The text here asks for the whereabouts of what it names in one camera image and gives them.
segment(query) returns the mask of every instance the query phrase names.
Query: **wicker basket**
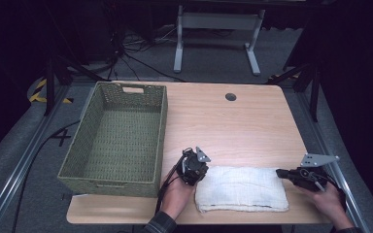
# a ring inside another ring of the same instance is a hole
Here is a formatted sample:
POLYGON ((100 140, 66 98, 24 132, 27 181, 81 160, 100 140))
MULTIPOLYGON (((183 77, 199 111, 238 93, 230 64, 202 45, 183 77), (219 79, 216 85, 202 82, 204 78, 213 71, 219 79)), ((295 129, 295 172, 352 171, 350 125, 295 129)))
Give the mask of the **wicker basket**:
POLYGON ((58 178, 78 193, 156 197, 167 110, 166 86, 97 83, 58 178))

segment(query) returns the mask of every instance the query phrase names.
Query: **wooden table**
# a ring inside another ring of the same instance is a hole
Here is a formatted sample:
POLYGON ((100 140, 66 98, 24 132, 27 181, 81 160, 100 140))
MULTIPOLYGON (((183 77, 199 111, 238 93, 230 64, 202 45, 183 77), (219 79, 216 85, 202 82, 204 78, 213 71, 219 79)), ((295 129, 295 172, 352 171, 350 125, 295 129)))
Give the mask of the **wooden table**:
MULTIPOLYGON (((186 148, 200 147, 211 166, 251 166, 294 169, 305 146, 282 90, 273 85, 216 83, 150 83, 167 86, 168 116, 162 177, 186 148), (225 94, 236 95, 235 101, 225 94)), ((191 198, 179 224, 327 223, 315 206, 291 182, 283 181, 289 210, 284 213, 213 211, 199 213, 191 198)), ((155 198, 81 195, 72 198, 71 223, 145 224, 155 198)))

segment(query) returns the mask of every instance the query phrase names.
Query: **yellow tape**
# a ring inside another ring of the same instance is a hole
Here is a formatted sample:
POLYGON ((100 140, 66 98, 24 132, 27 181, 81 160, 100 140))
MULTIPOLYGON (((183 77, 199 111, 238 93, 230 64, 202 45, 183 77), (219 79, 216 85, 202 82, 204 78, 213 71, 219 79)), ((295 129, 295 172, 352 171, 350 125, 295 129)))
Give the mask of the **yellow tape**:
MULTIPOLYGON (((41 81, 36 86, 32 96, 29 98, 29 102, 42 102, 47 103, 47 98, 40 97, 39 94, 41 93, 41 90, 44 88, 44 86, 47 84, 47 79, 42 78, 41 81)), ((74 98, 65 98, 62 103, 64 104, 72 104, 74 103, 74 98)))

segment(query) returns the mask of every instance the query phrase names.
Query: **metal rail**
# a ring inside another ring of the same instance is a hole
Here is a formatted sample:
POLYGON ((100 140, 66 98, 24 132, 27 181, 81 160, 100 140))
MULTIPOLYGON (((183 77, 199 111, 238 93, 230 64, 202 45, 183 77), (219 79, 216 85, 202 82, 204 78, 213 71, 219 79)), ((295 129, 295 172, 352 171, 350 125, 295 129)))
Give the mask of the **metal rail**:
MULTIPOLYGON (((317 138, 317 141, 321 148, 321 153, 328 155, 337 155, 331 154, 331 151, 329 151, 328 147, 326 146, 325 138, 322 137, 322 130, 320 128, 320 125, 318 123, 313 122, 309 112, 309 102, 305 94, 296 93, 295 95, 297 96, 304 116, 308 118, 309 125, 317 138)), ((363 219, 359 207, 356 204, 356 200, 354 199, 354 196, 351 193, 350 187, 348 186, 347 181, 345 180, 345 177, 342 174, 342 171, 338 163, 329 163, 326 165, 326 168, 328 170, 328 173, 335 179, 335 181, 337 181, 337 183, 341 186, 341 188, 344 190, 346 194, 348 214, 351 217, 352 221, 356 226, 358 226, 362 230, 362 232, 369 233, 370 230, 365 220, 363 219)))
POLYGON ((44 116, 42 118, 37 130, 32 137, 31 142, 28 144, 25 152, 20 158, 14 172, 7 179, 5 186, 0 194, 0 219, 2 218, 2 215, 5 213, 15 194, 17 193, 19 185, 24 180, 28 167, 31 165, 33 157, 43 141, 43 137, 45 136, 48 125, 51 123, 51 120, 55 115, 57 108, 61 105, 62 100, 65 98, 68 89, 68 85, 62 85, 59 88, 58 94, 56 95, 54 108, 47 116, 44 116))

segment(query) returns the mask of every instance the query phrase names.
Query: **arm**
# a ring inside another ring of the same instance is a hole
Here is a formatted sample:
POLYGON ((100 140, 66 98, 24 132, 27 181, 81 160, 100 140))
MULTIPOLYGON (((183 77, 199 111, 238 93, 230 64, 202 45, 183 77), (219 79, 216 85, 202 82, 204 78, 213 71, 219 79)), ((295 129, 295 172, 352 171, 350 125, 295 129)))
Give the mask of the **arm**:
POLYGON ((175 220, 187 205, 195 186, 184 183, 176 173, 172 175, 171 181, 162 200, 160 211, 156 213, 142 232, 171 233, 176 228, 175 220))
POLYGON ((341 205, 338 190, 334 185, 328 183, 325 192, 313 192, 299 186, 297 188, 313 200, 317 209, 331 220, 337 232, 343 232, 352 228, 354 231, 351 232, 360 232, 347 217, 341 205))

